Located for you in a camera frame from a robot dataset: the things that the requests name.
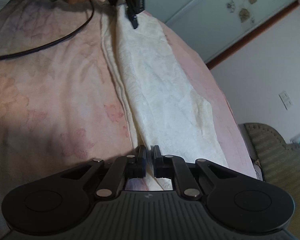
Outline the pink floral bed sheet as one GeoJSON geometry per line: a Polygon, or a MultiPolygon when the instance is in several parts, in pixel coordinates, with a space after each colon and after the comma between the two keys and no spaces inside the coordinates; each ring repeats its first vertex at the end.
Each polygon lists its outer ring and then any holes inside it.
{"type": "Polygon", "coordinates": [[[93,158],[130,152],[130,132],[102,50],[102,7],[10,0],[0,11],[0,55],[56,40],[52,48],[0,61],[0,238],[3,198],[19,185],[93,158]]]}

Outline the brown wooden door frame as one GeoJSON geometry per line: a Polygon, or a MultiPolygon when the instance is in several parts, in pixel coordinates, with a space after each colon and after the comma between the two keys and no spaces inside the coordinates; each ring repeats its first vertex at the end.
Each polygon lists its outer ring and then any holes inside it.
{"type": "Polygon", "coordinates": [[[289,13],[291,13],[294,9],[296,9],[299,6],[298,2],[294,2],[290,4],[285,9],[281,10],[277,14],[275,14],[273,17],[268,19],[266,22],[262,23],[260,26],[258,26],[256,29],[245,35],[243,38],[238,40],[236,43],[234,43],[232,46],[227,48],[225,51],[220,53],[217,57],[206,63],[206,66],[209,70],[212,70],[215,68],[218,64],[229,58],[232,54],[243,48],[245,45],[247,45],[249,42],[251,42],[253,39],[258,37],[258,35],[261,35],[266,30],[268,30],[271,26],[273,26],[275,23],[279,22],[281,19],[283,19],[285,16],[287,16],[289,13]]]}

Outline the cream white pants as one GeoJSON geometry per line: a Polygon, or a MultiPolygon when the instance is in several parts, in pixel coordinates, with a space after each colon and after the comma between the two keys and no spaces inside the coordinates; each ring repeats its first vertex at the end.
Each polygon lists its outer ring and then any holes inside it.
{"type": "Polygon", "coordinates": [[[102,49],[132,145],[157,145],[188,163],[207,159],[227,166],[212,107],[189,82],[159,21],[141,13],[138,23],[133,28],[124,4],[102,5],[102,49]]]}

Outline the green upholstered headboard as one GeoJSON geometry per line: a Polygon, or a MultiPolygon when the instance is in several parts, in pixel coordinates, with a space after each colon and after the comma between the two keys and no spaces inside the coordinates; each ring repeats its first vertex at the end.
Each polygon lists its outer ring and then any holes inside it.
{"type": "Polygon", "coordinates": [[[263,180],[293,197],[295,212],[288,230],[300,239],[300,144],[286,143],[276,129],[266,124],[245,123],[239,128],[263,180]]]}

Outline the white wall socket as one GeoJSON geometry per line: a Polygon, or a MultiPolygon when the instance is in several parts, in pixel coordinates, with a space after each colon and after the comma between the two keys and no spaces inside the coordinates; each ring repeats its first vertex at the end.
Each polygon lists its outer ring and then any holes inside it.
{"type": "Polygon", "coordinates": [[[282,91],[280,94],[279,94],[279,97],[285,107],[286,110],[289,110],[290,107],[293,106],[293,103],[292,103],[292,100],[290,99],[288,93],[286,91],[282,91]]]}

